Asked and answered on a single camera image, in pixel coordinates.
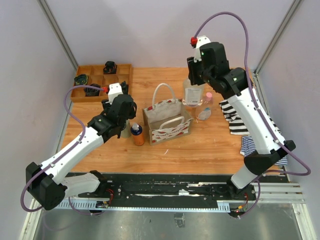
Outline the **large cream lid bottle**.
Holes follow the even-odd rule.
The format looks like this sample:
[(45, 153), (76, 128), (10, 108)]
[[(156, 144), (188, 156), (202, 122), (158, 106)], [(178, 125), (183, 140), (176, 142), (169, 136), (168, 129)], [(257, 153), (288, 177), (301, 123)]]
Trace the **large cream lid bottle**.
[(121, 131), (120, 137), (127, 139), (131, 136), (131, 124), (130, 121), (127, 120), (125, 123), (124, 129)]

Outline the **white cap clear bottle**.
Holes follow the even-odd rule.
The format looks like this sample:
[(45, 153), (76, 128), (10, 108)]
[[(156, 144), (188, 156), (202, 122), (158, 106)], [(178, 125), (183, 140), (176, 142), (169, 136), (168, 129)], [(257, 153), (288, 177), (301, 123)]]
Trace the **white cap clear bottle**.
[(191, 85), (191, 80), (186, 78), (183, 81), (182, 103), (188, 107), (198, 107), (203, 103), (205, 85)]

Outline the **pink cap bottle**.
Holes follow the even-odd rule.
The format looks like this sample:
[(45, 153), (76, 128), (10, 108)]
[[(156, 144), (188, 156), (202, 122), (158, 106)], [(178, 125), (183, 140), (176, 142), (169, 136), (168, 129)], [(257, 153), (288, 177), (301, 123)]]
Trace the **pink cap bottle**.
[(198, 113), (196, 114), (197, 119), (200, 121), (207, 120), (212, 114), (213, 108), (213, 94), (211, 92), (207, 92), (203, 98), (202, 105), (198, 109)]

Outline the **watermelon print canvas bag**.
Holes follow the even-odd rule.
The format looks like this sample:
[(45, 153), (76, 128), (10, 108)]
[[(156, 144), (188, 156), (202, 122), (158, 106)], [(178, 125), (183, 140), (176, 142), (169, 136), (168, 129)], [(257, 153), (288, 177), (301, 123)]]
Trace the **watermelon print canvas bag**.
[[(171, 92), (171, 98), (156, 102), (160, 87), (167, 87)], [(193, 118), (186, 110), (182, 100), (176, 97), (172, 87), (166, 83), (161, 83), (156, 87), (152, 103), (142, 110), (142, 115), (151, 146), (191, 133)]]

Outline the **black white striped cloth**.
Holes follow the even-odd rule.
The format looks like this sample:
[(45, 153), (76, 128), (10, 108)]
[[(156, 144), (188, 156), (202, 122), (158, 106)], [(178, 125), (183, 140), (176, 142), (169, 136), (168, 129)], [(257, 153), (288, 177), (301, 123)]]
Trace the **black white striped cloth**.
[(228, 122), (228, 128), (231, 135), (240, 135), (240, 136), (250, 135), (243, 120), (227, 100), (221, 101), (219, 103), (219, 106), (225, 120)]

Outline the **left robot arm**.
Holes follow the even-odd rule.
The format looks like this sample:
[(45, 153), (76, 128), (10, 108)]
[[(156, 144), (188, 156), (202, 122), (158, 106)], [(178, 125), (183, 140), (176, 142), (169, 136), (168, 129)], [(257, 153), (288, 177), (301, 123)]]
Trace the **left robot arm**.
[(116, 96), (65, 148), (41, 164), (32, 162), (27, 166), (27, 192), (47, 211), (57, 207), (65, 198), (79, 194), (103, 196), (107, 193), (108, 181), (98, 171), (92, 170), (74, 177), (67, 174), (110, 138), (119, 138), (127, 120), (135, 118), (136, 113), (137, 104), (129, 94)]

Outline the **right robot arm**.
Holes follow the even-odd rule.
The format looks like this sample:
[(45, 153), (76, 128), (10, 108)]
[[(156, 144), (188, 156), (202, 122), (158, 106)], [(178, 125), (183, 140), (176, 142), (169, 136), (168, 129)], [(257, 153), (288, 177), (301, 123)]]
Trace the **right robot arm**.
[(243, 167), (228, 181), (230, 189), (239, 193), (287, 155), (281, 146), (292, 151), (296, 145), (285, 140), (272, 124), (258, 102), (249, 73), (241, 67), (230, 68), (223, 44), (195, 38), (190, 44), (195, 49), (194, 56), (187, 58), (190, 83), (208, 84), (221, 94), (236, 110), (255, 144), (255, 151), (244, 158)]

